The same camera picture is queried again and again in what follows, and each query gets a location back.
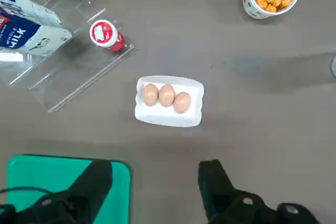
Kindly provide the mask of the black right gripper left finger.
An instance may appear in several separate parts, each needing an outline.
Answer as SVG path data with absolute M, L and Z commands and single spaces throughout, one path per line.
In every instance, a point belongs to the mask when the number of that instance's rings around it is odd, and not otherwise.
M 2 204 L 1 223 L 93 223 L 112 184 L 111 162 L 97 159 L 66 190 L 54 193 L 32 186 L 2 189 L 1 193 L 37 191 L 44 195 L 22 211 Z

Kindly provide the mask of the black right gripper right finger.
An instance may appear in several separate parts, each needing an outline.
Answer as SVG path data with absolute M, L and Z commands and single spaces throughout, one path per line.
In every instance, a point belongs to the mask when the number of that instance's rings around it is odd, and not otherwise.
M 285 202 L 272 209 L 258 195 L 235 188 L 217 159 L 199 163 L 198 187 L 208 223 L 319 223 L 303 205 Z

